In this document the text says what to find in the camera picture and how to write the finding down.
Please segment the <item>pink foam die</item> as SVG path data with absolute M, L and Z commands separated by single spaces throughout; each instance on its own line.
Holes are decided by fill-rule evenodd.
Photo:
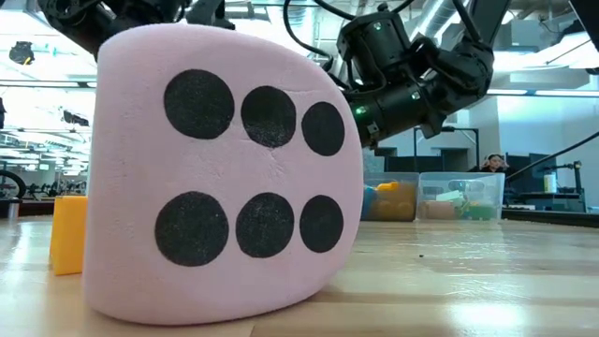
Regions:
M 195 24 L 106 41 L 97 88 L 83 289 L 98 312 L 191 325 L 305 300 L 357 236 L 352 112 L 308 58 Z

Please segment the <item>brown toy brick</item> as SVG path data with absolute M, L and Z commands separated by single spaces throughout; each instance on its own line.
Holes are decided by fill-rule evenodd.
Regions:
M 424 201 L 421 205 L 421 217 L 431 220 L 453 220 L 455 207 L 451 201 Z

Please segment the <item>blue figure toy brick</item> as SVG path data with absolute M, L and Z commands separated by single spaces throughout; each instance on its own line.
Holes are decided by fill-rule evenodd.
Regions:
M 376 199 L 377 199 L 376 189 L 372 186 L 365 184 L 363 186 L 363 200 L 362 200 L 361 214 L 360 214 L 361 220 L 368 219 L 369 213 L 371 211 L 371 207 L 372 207 L 373 203 L 376 201 Z

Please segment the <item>dark grey translucent bin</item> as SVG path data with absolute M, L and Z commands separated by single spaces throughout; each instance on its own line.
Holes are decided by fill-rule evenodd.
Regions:
M 398 182 L 400 184 L 399 190 L 396 194 L 413 194 L 417 202 L 417 189 L 418 189 L 419 174 L 414 172 L 368 172 L 364 175 L 364 185 L 367 184 L 376 189 L 376 186 L 380 183 L 387 182 Z M 375 220 L 372 216 L 372 209 L 369 213 L 367 220 L 362 221 L 380 221 Z

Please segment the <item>black desk stand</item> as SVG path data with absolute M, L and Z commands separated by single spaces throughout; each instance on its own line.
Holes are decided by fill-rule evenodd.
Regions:
M 549 173 L 557 176 L 558 190 L 555 194 L 541 193 L 513 193 L 507 199 L 509 207 L 515 209 L 528 209 L 531 211 L 555 211 L 555 212 L 586 212 L 585 190 L 581 182 L 580 161 L 555 165 L 546 168 Z M 573 186 L 562 186 L 558 182 L 560 170 L 572 170 L 574 175 Z

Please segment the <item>orange-yellow toy brick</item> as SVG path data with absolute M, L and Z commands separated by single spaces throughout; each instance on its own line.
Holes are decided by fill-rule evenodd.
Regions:
M 410 222 L 416 216 L 413 194 L 381 193 L 373 204 L 372 216 L 380 221 Z

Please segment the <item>bicycle wheel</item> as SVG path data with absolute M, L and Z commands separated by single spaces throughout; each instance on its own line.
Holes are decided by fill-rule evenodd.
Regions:
M 22 198 L 27 186 L 16 173 L 0 169 L 0 199 Z

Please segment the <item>person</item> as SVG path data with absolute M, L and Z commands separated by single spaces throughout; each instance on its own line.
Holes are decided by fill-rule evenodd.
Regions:
M 508 176 L 515 171 L 508 166 L 502 154 L 489 154 L 481 165 L 470 168 L 469 172 L 504 173 Z

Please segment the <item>black aluminium table frame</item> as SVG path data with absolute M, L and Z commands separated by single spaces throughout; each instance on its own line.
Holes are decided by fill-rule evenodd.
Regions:
M 562 154 L 566 154 L 575 150 L 576 148 L 590 142 L 599 137 L 599 131 L 591 134 L 587 138 L 558 151 L 557 153 L 547 155 L 542 159 L 533 162 L 527 167 L 516 171 L 515 173 L 509 175 L 506 179 L 513 180 L 521 173 L 525 172 L 528 169 L 533 168 L 534 166 L 544 163 L 549 159 L 556 158 Z M 535 223 L 545 223 L 552 225 L 562 225 L 562 226 L 571 226 L 571 227 L 589 227 L 599 229 L 599 214 L 591 214 L 585 212 L 555 212 L 555 211 L 531 211 L 531 210 L 523 210 L 523 209 L 511 209 L 511 208 L 503 208 L 502 210 L 502 218 L 513 221 L 525 221 L 525 222 L 535 222 Z

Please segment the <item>light yellow hollow brick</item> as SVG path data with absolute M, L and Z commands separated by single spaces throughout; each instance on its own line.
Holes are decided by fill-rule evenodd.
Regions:
M 87 197 L 63 196 L 54 201 L 50 257 L 56 276 L 82 273 Z

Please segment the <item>clear plastic bin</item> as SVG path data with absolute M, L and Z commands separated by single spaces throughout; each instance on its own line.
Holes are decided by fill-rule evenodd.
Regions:
M 451 201 L 455 207 L 456 218 L 466 201 L 492 203 L 497 207 L 496 220 L 501 217 L 504 200 L 504 174 L 480 172 L 424 172 L 419 175 L 417 191 L 416 218 L 418 220 L 431 220 L 421 217 L 421 205 L 424 201 L 436 201 L 439 194 L 459 190 L 463 199 Z

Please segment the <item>black ceiling device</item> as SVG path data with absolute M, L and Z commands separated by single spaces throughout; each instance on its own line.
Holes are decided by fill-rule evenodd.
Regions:
M 35 61 L 35 55 L 30 41 L 16 41 L 10 49 L 8 57 L 11 61 L 22 66 L 29 66 Z

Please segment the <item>black computer monitor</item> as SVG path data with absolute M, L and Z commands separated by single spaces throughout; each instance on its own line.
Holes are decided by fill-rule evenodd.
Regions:
M 524 169 L 528 165 L 535 161 L 538 161 L 545 157 L 544 154 L 527 154 L 527 155 L 516 155 L 508 154 L 506 156 L 507 164 L 511 171 L 507 175 L 512 174 L 515 171 Z M 541 193 L 544 191 L 544 176 L 549 173 L 546 168 L 555 166 L 557 160 L 555 158 L 549 159 L 544 163 L 538 164 L 533 168 L 529 168 L 525 172 L 521 173 L 513 180 L 506 182 L 506 187 L 517 194 L 521 193 Z

